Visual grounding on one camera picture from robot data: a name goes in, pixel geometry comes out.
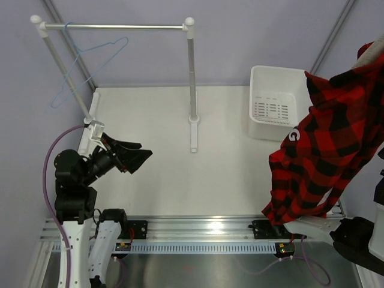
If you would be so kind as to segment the light blue wire hanger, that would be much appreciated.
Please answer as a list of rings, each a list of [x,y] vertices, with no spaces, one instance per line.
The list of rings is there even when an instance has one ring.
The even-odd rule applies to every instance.
[[[78,43],[73,39],[69,32],[69,26],[74,25],[74,22],[67,22],[63,24],[61,32],[66,40],[68,40],[70,46],[75,51],[75,57],[68,70],[64,73],[63,80],[61,82],[61,87],[57,91],[56,95],[52,98],[50,102],[50,106],[53,109],[58,109],[61,105],[63,105],[70,97],[75,96],[77,92],[79,92],[85,85],[89,84],[93,81],[94,76],[96,76],[105,66],[107,66],[114,58],[116,58],[129,44],[128,37],[117,38],[112,41],[107,41],[104,43],[98,43],[95,46],[89,47],[81,47]],[[86,54],[94,53],[98,50],[109,49],[110,47],[116,46],[113,48],[110,53],[107,54],[108,58],[103,57],[102,60],[97,62],[96,67],[93,70],[89,70],[87,68],[87,72],[83,76],[83,80],[78,84],[75,84],[74,89],[71,90],[69,87],[70,84],[70,76],[72,75],[72,71],[75,66],[81,65],[81,61],[84,61],[83,56]]]

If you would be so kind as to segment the red black plaid shirt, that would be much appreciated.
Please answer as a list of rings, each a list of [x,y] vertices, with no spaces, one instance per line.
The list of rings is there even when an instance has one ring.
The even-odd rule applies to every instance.
[[[383,57],[330,79],[306,74],[308,115],[269,156],[273,225],[324,217],[383,143]]]

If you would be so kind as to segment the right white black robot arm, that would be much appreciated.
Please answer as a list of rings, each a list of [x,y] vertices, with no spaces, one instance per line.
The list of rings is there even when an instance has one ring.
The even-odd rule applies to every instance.
[[[383,38],[362,46],[354,66],[330,79],[305,74],[308,115],[269,156],[271,200],[263,209],[273,234],[330,244],[345,259],[383,274],[383,183],[374,221],[327,220],[351,180],[383,156]]]

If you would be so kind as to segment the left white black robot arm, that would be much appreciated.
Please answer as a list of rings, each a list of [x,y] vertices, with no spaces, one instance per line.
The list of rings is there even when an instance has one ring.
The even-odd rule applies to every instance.
[[[130,221],[124,209],[105,209],[94,219],[97,191],[91,186],[116,168],[133,174],[152,155],[141,144],[101,135],[85,157],[72,149],[59,153],[55,166],[55,210],[61,233],[58,287],[105,287],[110,258],[119,239],[130,249],[134,239],[146,239],[147,221]]]

